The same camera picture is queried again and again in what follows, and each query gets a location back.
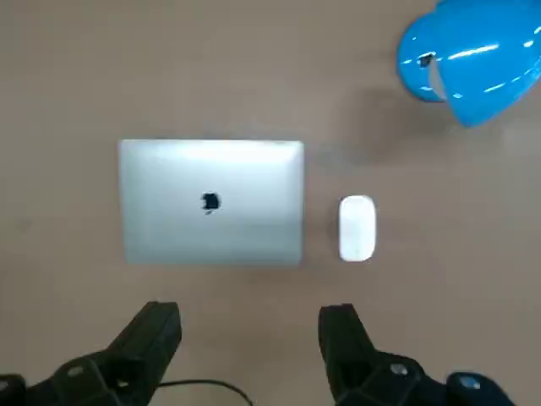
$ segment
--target blue object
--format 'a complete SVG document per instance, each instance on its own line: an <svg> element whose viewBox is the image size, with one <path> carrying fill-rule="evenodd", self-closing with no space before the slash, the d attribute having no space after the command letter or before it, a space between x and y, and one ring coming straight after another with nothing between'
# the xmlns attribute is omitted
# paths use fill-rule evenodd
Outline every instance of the blue object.
<svg viewBox="0 0 541 406"><path fill-rule="evenodd" d="M540 56L541 0L445 0L406 30L397 66L415 96L440 102L429 80L436 63L456 118L473 126L533 86Z"/></svg>

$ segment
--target black cable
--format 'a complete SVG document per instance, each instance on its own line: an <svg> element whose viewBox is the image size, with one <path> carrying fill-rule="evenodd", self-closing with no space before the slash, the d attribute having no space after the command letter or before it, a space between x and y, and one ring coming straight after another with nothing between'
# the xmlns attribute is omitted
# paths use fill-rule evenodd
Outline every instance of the black cable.
<svg viewBox="0 0 541 406"><path fill-rule="evenodd" d="M217 387L225 387L240 395L249 406L254 406L254 401L250 399L250 396L245 391L231 383L218 381L217 379L183 379L181 381L162 382L158 387L179 387L182 385L215 385Z"/></svg>

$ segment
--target white mouse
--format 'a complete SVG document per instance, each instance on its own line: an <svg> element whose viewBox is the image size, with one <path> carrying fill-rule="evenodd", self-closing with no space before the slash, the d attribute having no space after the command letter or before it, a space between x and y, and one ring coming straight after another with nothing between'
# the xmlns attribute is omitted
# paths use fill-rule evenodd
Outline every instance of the white mouse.
<svg viewBox="0 0 541 406"><path fill-rule="evenodd" d="M348 196L340 203L340 257L347 262L366 261L375 250L376 215L368 196Z"/></svg>

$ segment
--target laptop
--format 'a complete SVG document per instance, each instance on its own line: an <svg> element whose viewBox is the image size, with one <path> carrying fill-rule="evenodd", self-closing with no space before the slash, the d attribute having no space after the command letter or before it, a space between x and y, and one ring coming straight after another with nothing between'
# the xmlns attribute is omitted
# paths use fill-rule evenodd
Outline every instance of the laptop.
<svg viewBox="0 0 541 406"><path fill-rule="evenodd" d="M127 261L298 264L303 161L297 141L120 141Z"/></svg>

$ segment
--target brown table surface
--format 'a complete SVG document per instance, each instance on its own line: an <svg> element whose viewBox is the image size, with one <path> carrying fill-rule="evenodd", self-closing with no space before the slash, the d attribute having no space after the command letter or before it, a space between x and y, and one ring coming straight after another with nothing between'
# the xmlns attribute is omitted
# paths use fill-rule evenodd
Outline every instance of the brown table surface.
<svg viewBox="0 0 541 406"><path fill-rule="evenodd" d="M433 1L7 0L0 4L0 363L29 381L176 300L168 378L236 382L258 405L331 405L321 305L353 302L384 350L436 379L475 369L538 400L541 138L534 91L461 128L413 100L400 34ZM306 144L298 269L127 266L117 141ZM378 206L375 257L342 263L345 195ZM241 404L221 389L159 404Z"/></svg>

